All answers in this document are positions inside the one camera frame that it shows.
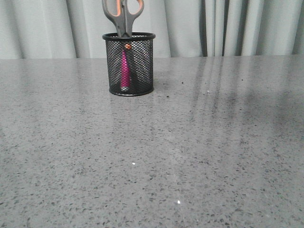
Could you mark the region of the grey orange handled scissors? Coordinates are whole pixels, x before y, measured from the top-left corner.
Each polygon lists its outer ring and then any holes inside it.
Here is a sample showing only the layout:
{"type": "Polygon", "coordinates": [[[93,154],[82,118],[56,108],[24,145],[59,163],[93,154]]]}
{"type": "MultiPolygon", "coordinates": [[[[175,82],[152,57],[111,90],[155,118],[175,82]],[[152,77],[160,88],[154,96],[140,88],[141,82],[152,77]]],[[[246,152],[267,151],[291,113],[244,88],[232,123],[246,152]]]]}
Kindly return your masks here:
{"type": "Polygon", "coordinates": [[[108,1],[103,0],[102,6],[105,16],[114,24],[119,38],[133,37],[133,23],[144,9],[144,1],[138,0],[139,8],[135,13],[131,13],[128,8],[127,0],[116,1],[116,14],[113,14],[108,8],[108,1]]]}

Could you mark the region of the magenta pen with white caps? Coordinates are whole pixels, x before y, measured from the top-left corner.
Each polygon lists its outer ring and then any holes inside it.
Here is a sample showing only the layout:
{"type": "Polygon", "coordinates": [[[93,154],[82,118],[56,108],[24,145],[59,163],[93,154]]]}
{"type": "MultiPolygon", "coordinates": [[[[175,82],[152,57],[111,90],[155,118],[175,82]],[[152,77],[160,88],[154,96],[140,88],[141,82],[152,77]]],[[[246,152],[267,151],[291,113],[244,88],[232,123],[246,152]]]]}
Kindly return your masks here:
{"type": "Polygon", "coordinates": [[[130,69],[127,62],[126,51],[122,51],[121,61],[121,90],[126,92],[130,87],[130,69]]]}

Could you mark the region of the grey curtain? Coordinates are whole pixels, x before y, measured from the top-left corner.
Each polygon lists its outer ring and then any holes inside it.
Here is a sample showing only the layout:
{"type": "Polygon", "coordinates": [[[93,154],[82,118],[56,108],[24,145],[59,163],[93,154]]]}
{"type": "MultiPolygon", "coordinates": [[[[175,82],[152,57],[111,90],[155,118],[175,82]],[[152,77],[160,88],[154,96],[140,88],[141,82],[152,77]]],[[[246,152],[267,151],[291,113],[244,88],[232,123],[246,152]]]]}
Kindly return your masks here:
{"type": "MultiPolygon", "coordinates": [[[[133,26],[156,35],[156,57],[304,52],[301,0],[147,0],[133,26]]],[[[105,57],[114,32],[99,0],[3,0],[0,57],[105,57]]]]}

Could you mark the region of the black mesh pen cup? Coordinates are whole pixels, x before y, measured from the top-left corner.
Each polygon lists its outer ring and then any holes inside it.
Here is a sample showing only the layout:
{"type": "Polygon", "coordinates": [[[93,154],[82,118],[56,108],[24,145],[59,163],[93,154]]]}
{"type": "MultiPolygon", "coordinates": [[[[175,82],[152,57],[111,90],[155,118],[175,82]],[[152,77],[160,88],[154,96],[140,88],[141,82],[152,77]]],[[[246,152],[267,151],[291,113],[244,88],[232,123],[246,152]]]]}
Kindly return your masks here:
{"type": "Polygon", "coordinates": [[[102,36],[106,45],[109,92],[118,96],[140,96],[153,91],[153,40],[156,35],[135,32],[132,38],[119,38],[116,33],[102,36]],[[130,69],[130,87],[121,90],[122,51],[126,51],[130,69]]]}

